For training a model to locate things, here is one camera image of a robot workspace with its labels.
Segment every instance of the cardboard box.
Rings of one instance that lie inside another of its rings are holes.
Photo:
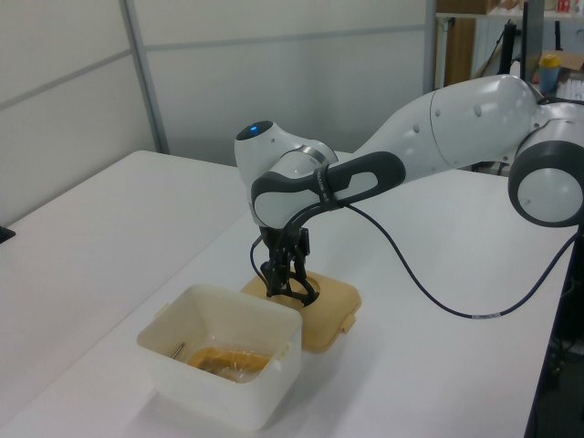
[[[498,0],[437,0],[436,12],[486,15],[498,4]]]

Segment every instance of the plastic wrap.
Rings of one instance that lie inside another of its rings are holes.
[[[270,357],[249,349],[212,346],[198,349],[186,363],[216,376],[246,383],[255,379]]]

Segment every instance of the plastic container lid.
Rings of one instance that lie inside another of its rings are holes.
[[[541,67],[555,68],[559,67],[559,57],[558,55],[548,54],[541,58],[539,61]]]

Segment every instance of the white wall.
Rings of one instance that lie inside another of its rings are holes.
[[[0,2],[0,224],[154,150],[118,0]]]
[[[422,95],[430,3],[130,0],[130,14],[170,152],[235,164],[256,120],[357,149]]]

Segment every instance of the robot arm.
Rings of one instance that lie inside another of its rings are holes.
[[[509,196],[527,220],[584,222],[584,107],[537,105],[512,76],[440,89],[397,111],[340,162],[320,141],[264,121],[235,141],[237,166],[261,227],[282,229],[402,183],[475,162],[515,163]]]

